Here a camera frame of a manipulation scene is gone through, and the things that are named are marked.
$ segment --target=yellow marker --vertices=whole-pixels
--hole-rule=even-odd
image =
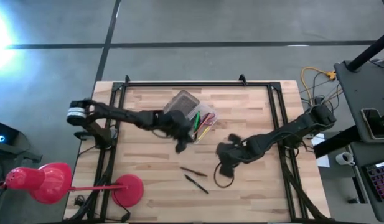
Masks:
[[[200,135],[200,137],[197,139],[198,141],[204,137],[204,135],[209,131],[210,127],[206,127],[205,130],[203,131],[202,135]]]

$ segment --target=light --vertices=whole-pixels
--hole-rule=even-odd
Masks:
[[[7,64],[14,56],[13,50],[5,49],[9,44],[12,44],[12,40],[7,30],[7,25],[0,15],[0,68]]]
[[[0,136],[0,142],[5,141],[5,136]]]

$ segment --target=lamp shade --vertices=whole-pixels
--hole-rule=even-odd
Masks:
[[[6,176],[7,188],[26,190],[38,202],[52,204],[65,196],[72,183],[72,171],[64,162],[53,162],[38,169],[17,167]]]

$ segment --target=clear plastic container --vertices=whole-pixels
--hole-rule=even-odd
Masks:
[[[170,110],[179,110],[185,116],[188,116],[193,109],[199,105],[200,101],[188,91],[180,91],[167,105],[164,107],[163,112],[168,112]]]
[[[194,130],[195,123],[193,121],[193,118],[197,115],[197,112],[200,112],[200,124],[197,126],[197,131]],[[192,139],[195,139],[193,144],[198,144],[201,139],[211,130],[212,126],[217,122],[218,120],[218,114],[217,112],[212,109],[211,107],[200,103],[198,106],[196,106],[193,111],[189,113],[187,116],[192,123],[192,130],[190,132],[190,135],[192,136]]]

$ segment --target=red lamp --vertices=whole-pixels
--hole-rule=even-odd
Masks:
[[[112,190],[111,197],[122,207],[136,205],[143,196],[142,180],[131,174],[122,175],[116,185],[96,187],[72,187],[72,171],[64,162],[46,164],[38,169],[18,167],[6,176],[4,186],[13,190],[26,190],[38,202],[58,202],[68,191]]]

